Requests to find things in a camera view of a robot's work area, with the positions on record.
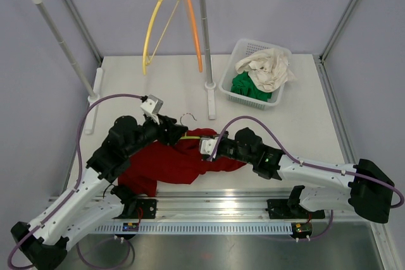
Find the green hanger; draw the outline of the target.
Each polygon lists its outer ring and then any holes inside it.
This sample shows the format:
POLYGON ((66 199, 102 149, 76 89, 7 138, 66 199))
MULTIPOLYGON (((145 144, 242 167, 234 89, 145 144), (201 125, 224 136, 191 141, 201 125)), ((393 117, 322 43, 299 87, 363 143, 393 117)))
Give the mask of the green hanger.
MULTIPOLYGON (((179 122, 182 126, 185 126, 183 123, 183 119, 186 116, 190 116, 194 121, 197 121, 196 117, 192 114, 192 113, 184 113, 183 115, 181 115, 179 122)), ((199 140, 200 136, 192 136, 192 135, 188 135, 187 133, 184 133, 184 135, 180 138, 181 140, 199 140)))

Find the red t shirt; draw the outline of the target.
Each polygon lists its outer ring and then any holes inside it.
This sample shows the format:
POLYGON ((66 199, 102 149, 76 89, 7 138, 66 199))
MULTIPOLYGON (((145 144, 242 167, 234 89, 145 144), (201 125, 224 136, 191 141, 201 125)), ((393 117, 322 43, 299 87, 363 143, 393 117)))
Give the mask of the red t shirt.
MULTIPOLYGON (((187 134, 202 137, 217 132, 197 128, 187 134)), ((189 185, 207 172, 232 172, 243 166, 244 163, 226 157, 213 162, 204 161, 199 152, 199 140, 179 140, 174 146, 153 142, 130 158, 130 167, 118 177, 118 184, 135 194, 154 197, 159 181, 189 185)))

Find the green t shirt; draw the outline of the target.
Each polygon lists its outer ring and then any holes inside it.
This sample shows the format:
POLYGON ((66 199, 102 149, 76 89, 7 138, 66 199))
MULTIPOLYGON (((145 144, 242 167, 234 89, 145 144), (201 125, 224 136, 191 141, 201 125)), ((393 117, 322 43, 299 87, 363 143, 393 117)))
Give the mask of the green t shirt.
POLYGON ((249 77, 248 72, 238 74, 232 79, 232 86, 230 91, 234 94, 243 95, 245 97, 253 98, 259 101, 266 102, 273 95, 272 92, 264 92, 259 90, 252 79, 249 77))

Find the white t shirt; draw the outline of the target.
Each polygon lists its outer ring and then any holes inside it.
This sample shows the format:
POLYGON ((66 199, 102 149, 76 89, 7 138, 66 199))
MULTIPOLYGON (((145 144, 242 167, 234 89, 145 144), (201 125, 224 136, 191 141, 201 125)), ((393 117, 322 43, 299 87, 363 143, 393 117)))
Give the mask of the white t shirt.
POLYGON ((256 51, 236 62, 235 70, 238 74, 248 72, 259 90, 274 92, 286 82, 297 80, 289 66, 290 52, 272 47, 256 51))

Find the orange hanger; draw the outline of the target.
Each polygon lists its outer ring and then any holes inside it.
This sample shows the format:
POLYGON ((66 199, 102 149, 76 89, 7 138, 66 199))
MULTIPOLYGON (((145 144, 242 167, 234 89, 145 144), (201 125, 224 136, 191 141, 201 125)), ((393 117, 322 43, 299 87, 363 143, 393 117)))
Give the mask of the orange hanger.
POLYGON ((183 0, 183 1, 184 1, 184 5, 186 8, 187 18, 189 21, 190 32, 192 35, 192 41, 194 43, 194 49, 196 52, 198 70, 199 70, 199 73, 202 73, 203 72, 203 61, 202 61, 201 47, 200 47, 196 17, 195 17, 195 13, 194 13, 194 7, 192 4, 192 0, 183 0))

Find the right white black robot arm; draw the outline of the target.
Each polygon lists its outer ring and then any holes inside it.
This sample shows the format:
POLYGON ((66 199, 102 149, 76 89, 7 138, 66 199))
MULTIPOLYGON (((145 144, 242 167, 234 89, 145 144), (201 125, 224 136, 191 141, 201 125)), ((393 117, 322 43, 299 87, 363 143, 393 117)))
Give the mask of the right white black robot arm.
POLYGON ((250 128, 239 130, 233 139, 216 136, 200 143, 209 160, 221 157, 252 165, 260 177, 297 181, 287 201, 288 212, 305 217, 324 210, 355 212, 371 222, 389 220, 392 180, 372 161, 356 164, 311 163, 282 149, 263 143, 250 128))

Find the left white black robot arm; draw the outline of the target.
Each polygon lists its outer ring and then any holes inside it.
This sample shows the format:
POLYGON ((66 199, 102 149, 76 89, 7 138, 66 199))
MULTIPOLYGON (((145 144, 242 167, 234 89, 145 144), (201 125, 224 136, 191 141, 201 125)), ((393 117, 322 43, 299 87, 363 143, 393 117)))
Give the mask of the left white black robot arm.
POLYGON ((132 116, 121 116, 108 136, 87 161, 83 178, 66 190, 40 216, 28 223, 17 222, 11 234, 17 248, 36 269, 56 269, 81 239, 104 222, 132 217, 137 203, 128 190, 120 190, 89 209, 86 205, 130 167, 130 158, 159 140, 176 144, 188 128, 176 119, 159 116, 138 124, 132 116))

